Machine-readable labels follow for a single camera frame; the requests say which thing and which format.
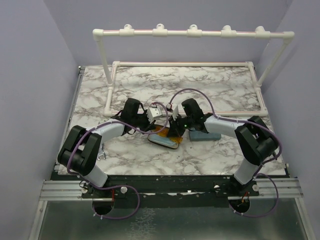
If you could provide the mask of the black glasses case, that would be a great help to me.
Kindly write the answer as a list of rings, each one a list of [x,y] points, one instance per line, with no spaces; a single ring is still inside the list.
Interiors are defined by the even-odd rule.
[[[185,131],[182,131],[180,134],[173,133],[173,131],[170,131],[170,128],[166,126],[164,130],[157,134],[149,134],[147,139],[153,144],[175,150],[182,143],[184,133]]]

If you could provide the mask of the blue-grey glasses case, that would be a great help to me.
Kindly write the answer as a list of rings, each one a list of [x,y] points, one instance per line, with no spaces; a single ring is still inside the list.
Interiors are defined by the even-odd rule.
[[[222,135],[219,133],[204,133],[201,131],[189,131],[189,140],[191,142],[218,141]]]

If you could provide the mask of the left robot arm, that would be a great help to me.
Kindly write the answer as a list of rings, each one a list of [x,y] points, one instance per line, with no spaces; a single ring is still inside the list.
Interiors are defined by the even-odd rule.
[[[57,156],[59,164],[67,168],[68,173],[83,177],[94,184],[97,196],[106,197],[111,190],[108,175],[96,164],[102,145],[136,129],[148,132],[155,128],[155,117],[150,109],[143,109],[142,103],[128,98],[122,110],[106,122],[92,128],[75,125],[69,131]]]

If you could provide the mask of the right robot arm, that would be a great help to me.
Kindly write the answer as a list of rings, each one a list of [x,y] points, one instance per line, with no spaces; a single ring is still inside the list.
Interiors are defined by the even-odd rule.
[[[229,189],[240,196],[248,189],[248,183],[257,174],[264,160],[270,157],[280,143],[259,116],[248,120],[219,117],[213,113],[203,113],[197,101],[189,98],[182,102],[186,114],[182,117],[172,102],[166,105],[172,116],[169,118],[168,138],[181,137],[185,130],[203,134],[220,134],[238,141],[243,154],[240,167],[233,175]]]

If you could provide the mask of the aluminium extrusion rail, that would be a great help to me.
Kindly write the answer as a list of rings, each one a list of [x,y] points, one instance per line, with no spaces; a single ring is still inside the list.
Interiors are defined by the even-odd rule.
[[[80,181],[73,180],[46,180],[40,191],[40,201],[80,201],[82,188]]]

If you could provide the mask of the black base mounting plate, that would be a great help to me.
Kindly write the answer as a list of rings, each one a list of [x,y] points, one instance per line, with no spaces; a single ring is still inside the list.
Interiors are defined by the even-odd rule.
[[[102,189],[80,182],[81,201],[100,212],[139,208],[227,208],[259,195],[256,181],[238,186],[229,175],[111,175]]]

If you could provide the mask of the white PVC pipe rack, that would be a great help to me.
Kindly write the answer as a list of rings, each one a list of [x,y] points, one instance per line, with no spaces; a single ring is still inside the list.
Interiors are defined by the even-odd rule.
[[[230,25],[225,25],[221,30],[201,30],[198,29],[196,24],[190,25],[186,30],[168,30],[162,23],[156,25],[153,29],[133,29],[130,24],[125,24],[122,29],[118,30],[104,30],[94,29],[92,31],[93,38],[96,42],[103,70],[107,81],[107,98],[104,107],[104,114],[107,117],[112,116],[112,97],[115,92],[116,72],[118,67],[247,67],[250,71],[253,88],[257,96],[260,106],[258,111],[219,111],[221,116],[250,116],[257,115],[260,117],[268,116],[268,110],[265,101],[262,97],[261,87],[263,82],[275,66],[287,46],[292,42],[295,37],[293,31],[283,32],[270,32],[266,31],[263,26],[258,26],[255,31],[236,31],[232,30]],[[236,38],[254,38],[262,40],[281,39],[282,46],[276,52],[270,64],[266,67],[261,77],[257,78],[254,64],[251,61],[242,62],[137,62],[137,61],[114,61],[112,68],[109,70],[107,62],[107,54],[103,43],[104,37],[136,37],[136,36],[152,36],[155,38],[166,37],[188,37],[188,38],[201,38],[201,37],[217,37],[223,39],[236,39]]]

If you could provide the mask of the silver wrench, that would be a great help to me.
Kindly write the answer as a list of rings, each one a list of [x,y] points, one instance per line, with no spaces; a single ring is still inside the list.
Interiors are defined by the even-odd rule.
[[[105,153],[105,149],[104,149],[104,144],[101,144],[99,147],[99,151],[97,154],[97,160],[101,161],[101,160],[105,160],[106,159],[106,153]]]

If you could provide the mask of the orange plastic sunglasses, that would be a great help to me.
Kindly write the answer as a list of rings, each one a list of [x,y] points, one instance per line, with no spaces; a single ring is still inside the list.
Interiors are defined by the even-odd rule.
[[[157,132],[160,131],[162,129],[162,125],[155,125],[155,130],[153,132]],[[180,144],[183,141],[183,137],[168,137],[168,133],[169,133],[170,128],[169,127],[165,127],[163,130],[161,130],[159,133],[157,133],[157,135],[161,136],[161,137],[166,137],[169,138],[171,141]]]

